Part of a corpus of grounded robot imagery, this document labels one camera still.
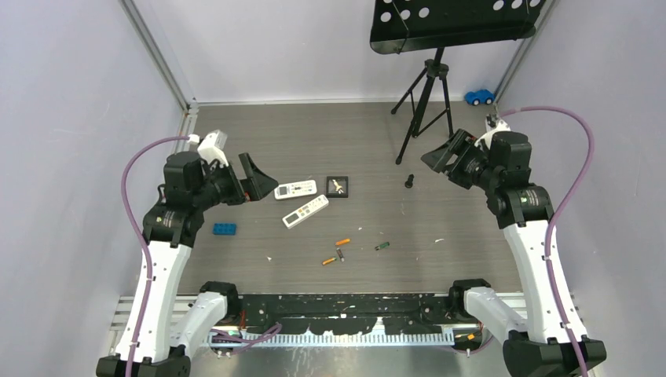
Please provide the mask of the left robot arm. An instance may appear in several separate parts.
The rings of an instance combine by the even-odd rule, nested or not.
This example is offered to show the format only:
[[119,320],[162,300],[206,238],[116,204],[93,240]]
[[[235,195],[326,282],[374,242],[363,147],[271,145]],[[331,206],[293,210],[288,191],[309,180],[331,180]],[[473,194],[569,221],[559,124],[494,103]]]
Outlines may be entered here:
[[187,376],[212,328],[240,318],[236,285],[208,281],[193,307],[172,321],[177,288],[204,212],[219,204],[259,201],[278,186],[247,153],[240,154],[240,162],[244,179],[230,165],[219,159],[207,162],[197,152],[166,159],[159,200],[144,216],[139,232],[144,254],[129,320],[114,354],[97,362],[98,376]]

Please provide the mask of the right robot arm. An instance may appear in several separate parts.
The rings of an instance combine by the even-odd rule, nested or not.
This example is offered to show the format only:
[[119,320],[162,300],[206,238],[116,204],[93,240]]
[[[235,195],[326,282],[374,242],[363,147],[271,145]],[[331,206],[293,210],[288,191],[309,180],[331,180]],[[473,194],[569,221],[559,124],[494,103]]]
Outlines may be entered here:
[[479,321],[502,346],[512,376],[586,376],[606,347],[580,319],[558,255],[555,212],[547,190],[530,180],[532,146],[510,130],[474,137],[457,130],[421,160],[464,189],[480,188],[507,241],[526,304],[506,304],[483,279],[457,280],[448,311],[459,322]]

